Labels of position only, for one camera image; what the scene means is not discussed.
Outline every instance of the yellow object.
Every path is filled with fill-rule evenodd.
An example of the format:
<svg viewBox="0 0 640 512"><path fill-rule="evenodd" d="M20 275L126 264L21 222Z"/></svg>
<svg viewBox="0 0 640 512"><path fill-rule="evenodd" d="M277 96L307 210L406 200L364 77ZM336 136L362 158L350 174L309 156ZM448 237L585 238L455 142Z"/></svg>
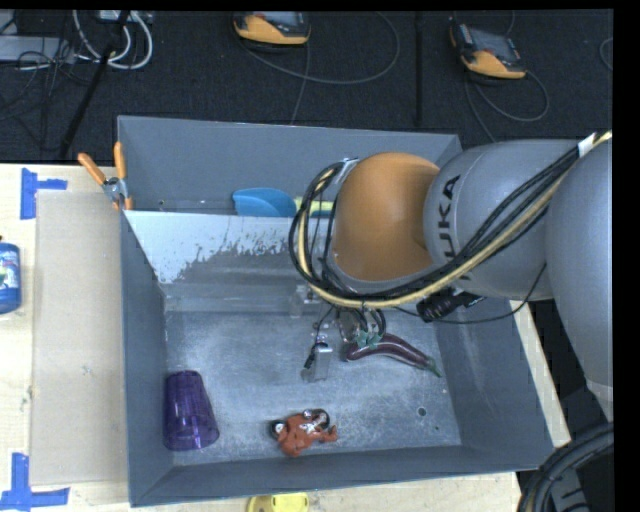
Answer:
<svg viewBox="0 0 640 512"><path fill-rule="evenodd" d="M302 198L296 197L293 200L296 203L296 211L302 206ZM311 201L311 208L309 209L309 215L313 215L316 212L331 213L333 208L333 201Z"/></svg>
<svg viewBox="0 0 640 512"><path fill-rule="evenodd" d="M254 496L249 500L247 512L308 512L309 497L304 492Z"/></svg>
<svg viewBox="0 0 640 512"><path fill-rule="evenodd" d="M234 23L236 32L241 37L251 41L259 41L270 44L304 44L309 39L308 36L285 36L264 17L250 14L245 17L246 29Z"/></svg>

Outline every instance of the white cable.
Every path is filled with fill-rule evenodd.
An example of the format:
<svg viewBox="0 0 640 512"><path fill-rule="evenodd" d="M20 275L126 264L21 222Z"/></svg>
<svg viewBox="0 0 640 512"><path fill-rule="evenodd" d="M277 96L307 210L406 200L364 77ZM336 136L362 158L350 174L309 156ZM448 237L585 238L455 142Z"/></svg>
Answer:
<svg viewBox="0 0 640 512"><path fill-rule="evenodd" d="M73 13L73 20L74 20L74 23L76 25L76 29L78 30L78 34L80 35L80 38L82 39L82 43L85 45L87 50L89 50L89 52L97 60L92 60L90 57L80 56L80 55L78 55L78 57L79 58L84 58L86 60L92 60L93 62L100 62L101 55L95 50L95 48L93 48L91 46L91 44L89 43L89 40L87 39L87 37L85 36L84 32L82 31L82 28L80 27L80 20L78 19L77 10L73 9L72 13ZM146 53L146 55L144 56L144 58L140 62L137 62L135 64L120 64L120 63L117 62L118 60L121 60L122 58L124 58L129 53L129 51L131 49L131 35L129 34L129 30L127 29L127 27L123 27L125 36L127 38L126 48L119 55L115 55L114 57L110 57L109 60L107 61L107 64L110 67L115 68L115 69L122 69L122 70L140 69L141 67L147 65L147 63L151 60L151 56L153 55L153 37L151 36L151 31L149 30L149 27L142 20L142 18L140 17L140 15L137 12L131 11L130 16L136 23L138 23L138 25L140 25L140 27L144 31L145 37L147 39L147 53Z"/></svg>
<svg viewBox="0 0 640 512"><path fill-rule="evenodd" d="M82 28L80 27L80 20L78 19L78 11L77 9L72 9L71 10L71 14L73 15L73 22L76 26L76 30L78 31L78 34L80 35L80 39L82 40L82 44L87 48L87 50L89 50L89 53L91 53L91 55L93 55L94 58L92 57L87 57L86 55L80 55L80 54L76 54L76 57L79 59L83 59L83 60L90 60L92 62L98 63L100 62L100 59L102 58L101 55L97 52L97 50L91 46L91 44L89 43L89 40L87 39L87 36L84 35L84 32L82 31ZM129 53L129 50L131 49L131 34L129 33L129 29L127 27L123 27L124 29L124 35L127 38L127 44L125 49L120 53L120 55L115 55L113 57L109 58L109 61L116 61L116 60L120 60L123 57L125 57L127 55L127 53Z"/></svg>

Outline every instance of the dark purple object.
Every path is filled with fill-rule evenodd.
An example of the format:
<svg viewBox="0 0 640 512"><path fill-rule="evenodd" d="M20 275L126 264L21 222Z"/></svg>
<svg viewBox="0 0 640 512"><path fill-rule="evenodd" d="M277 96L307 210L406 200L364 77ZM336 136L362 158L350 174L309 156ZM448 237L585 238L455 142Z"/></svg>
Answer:
<svg viewBox="0 0 640 512"><path fill-rule="evenodd" d="M206 448L220 437L202 376L193 370L166 378L163 420L163 441L170 450Z"/></svg>

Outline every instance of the wooden table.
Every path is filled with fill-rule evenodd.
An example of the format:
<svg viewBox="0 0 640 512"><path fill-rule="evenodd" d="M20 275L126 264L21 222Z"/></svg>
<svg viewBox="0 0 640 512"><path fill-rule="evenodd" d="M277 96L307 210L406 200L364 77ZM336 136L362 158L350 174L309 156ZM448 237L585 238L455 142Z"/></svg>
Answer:
<svg viewBox="0 0 640 512"><path fill-rule="evenodd" d="M75 195L95 193L97 205L104 206L104 214L113 210L100 187L81 166L48 166L0 164L0 236L2 241L20 248L22 274L22 305L0 315L0 491L11 486L11 453L30 453L32 428L32 398L34 395L34 311L36 301L34 282L38 218L20 220L21 172L27 167L36 172L39 180L60 178L67 180L64 192L68 201ZM103 168L107 176L115 176L115 169ZM50 193L40 190L36 197ZM67 200L60 202L65 208ZM523 340L524 352L531 365L534 383L538 389L542 409L554 445L562 446L570 440L562 410L547 368L540 340L528 308L515 316ZM126 481L102 480L83 482L56 482L56 485L34 485L34 491L45 491L70 486L69 502L65 510L129 510ZM520 488L514 473L496 473L471 477L431 479L407 483L365 486L341 490L310 492L310 511L389 511L421 510L429 512L514 511L520 497ZM220 511L246 510L248 499L233 498L198 504L150 507L162 511Z"/></svg>

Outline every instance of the black floor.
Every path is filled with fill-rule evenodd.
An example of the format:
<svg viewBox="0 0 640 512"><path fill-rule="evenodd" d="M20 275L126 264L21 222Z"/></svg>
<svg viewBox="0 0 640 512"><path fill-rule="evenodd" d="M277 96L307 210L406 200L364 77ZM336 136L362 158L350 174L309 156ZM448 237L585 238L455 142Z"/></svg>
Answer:
<svg viewBox="0 0 640 512"><path fill-rule="evenodd" d="M81 10L77 18L101 52L115 25L95 13ZM0 161L75 162L84 151L112 165L120 114L454 133L463 149L517 138L577 140L612 128L613 9L310 16L306 48L252 53L232 32L230 12L154 11L149 63L107 67L93 91L96 63L38 70L0 63ZM448 38L451 16L508 34L528 77L506 85L470 81ZM15 21L20 34L79 45L71 11L16 10ZM129 28L133 57L121 62L133 66L150 46L138 25ZM123 48L120 38L114 44ZM553 301L531 306L558 394L567 399L584 387L580 366ZM523 482L529 476L520 475ZM584 485L592 511L613 510L613 457L590 468Z"/></svg>

